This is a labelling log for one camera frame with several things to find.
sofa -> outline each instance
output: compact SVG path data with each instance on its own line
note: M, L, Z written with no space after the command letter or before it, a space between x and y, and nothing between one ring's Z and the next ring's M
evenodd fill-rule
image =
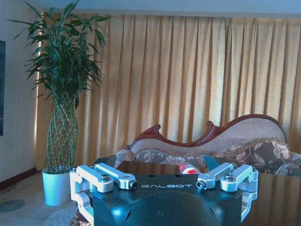
M152 126L117 153L115 167L125 160L187 163L206 171L213 161L228 161L251 164L264 173L301 176L301 155L290 152L286 133L274 118L250 114L223 126L206 125L205 134L192 143L171 141L161 135L160 125Z

red object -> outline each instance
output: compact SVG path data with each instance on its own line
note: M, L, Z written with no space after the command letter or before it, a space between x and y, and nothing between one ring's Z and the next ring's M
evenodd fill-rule
M181 164L180 165L181 174L198 174L201 173L197 168L190 164Z

potted plant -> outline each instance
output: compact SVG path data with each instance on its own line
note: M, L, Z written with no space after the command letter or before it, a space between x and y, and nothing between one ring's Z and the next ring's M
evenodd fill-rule
M51 8L41 14L26 3L36 14L31 22L23 23L29 45L41 43L29 60L28 78L39 73L35 89L43 84L50 91L54 109L51 116L43 186L46 205L60 205L70 199L69 171L74 164L78 124L75 110L79 105L79 93L91 89L91 83L100 83L102 72L88 53L89 48L98 53L97 47L87 42L87 35L94 33L100 46L105 44L98 22L109 17L91 16L81 18L72 13L78 1L68 4L62 13Z

floral upholstery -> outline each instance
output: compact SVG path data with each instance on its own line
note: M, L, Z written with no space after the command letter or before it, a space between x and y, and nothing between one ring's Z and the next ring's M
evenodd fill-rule
M136 155L136 161L178 166L182 163L189 163L198 169L206 167L202 152L174 154L162 150L143 150Z
M123 160L127 160L167 165L189 163L199 170L204 170L208 166L205 161L206 159L209 160L208 154L209 152L206 150L181 154L154 147L141 149L136 154L132 153L131 150L122 150L117 154L115 167L118 167ZM211 157L214 157L218 164L233 162L238 166L242 164L253 165L262 173L301 175L301 154L290 152L287 144L277 138L248 140Z
M145 149L140 150L134 155L130 150L121 150L117 153L117 160L115 168L118 167L123 160L125 161L140 161L151 162L164 165L181 165L182 163L189 163L198 169L206 167L203 154L205 151L188 154L175 154L164 150Z
M301 155L289 151L287 144L275 138L246 141L215 155L219 163L253 165L259 172L279 175L301 174Z

white flower pot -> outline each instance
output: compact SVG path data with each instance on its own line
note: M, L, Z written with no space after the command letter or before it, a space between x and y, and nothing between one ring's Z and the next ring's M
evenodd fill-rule
M70 200L70 174L47 174L42 171L45 204L59 206Z

